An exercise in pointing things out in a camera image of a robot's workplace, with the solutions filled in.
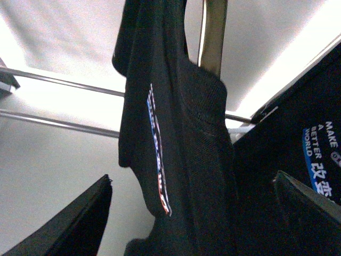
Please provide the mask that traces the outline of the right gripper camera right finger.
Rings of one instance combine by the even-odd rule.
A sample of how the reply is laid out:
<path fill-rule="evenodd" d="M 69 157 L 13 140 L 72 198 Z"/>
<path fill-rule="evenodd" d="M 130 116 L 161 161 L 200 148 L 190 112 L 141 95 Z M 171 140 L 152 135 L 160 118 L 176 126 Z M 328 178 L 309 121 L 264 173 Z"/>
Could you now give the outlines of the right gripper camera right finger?
<path fill-rule="evenodd" d="M 296 255 L 340 255 L 340 205 L 284 171 L 274 178 L 277 200 Z"/>

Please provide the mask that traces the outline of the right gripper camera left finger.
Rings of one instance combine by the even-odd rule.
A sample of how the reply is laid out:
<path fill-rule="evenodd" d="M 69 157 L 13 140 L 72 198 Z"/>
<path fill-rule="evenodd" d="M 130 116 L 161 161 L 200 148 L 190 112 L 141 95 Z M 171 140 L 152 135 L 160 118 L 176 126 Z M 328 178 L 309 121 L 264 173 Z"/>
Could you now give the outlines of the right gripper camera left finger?
<path fill-rule="evenodd" d="M 112 198 L 107 174 L 4 255 L 97 255 Z"/>

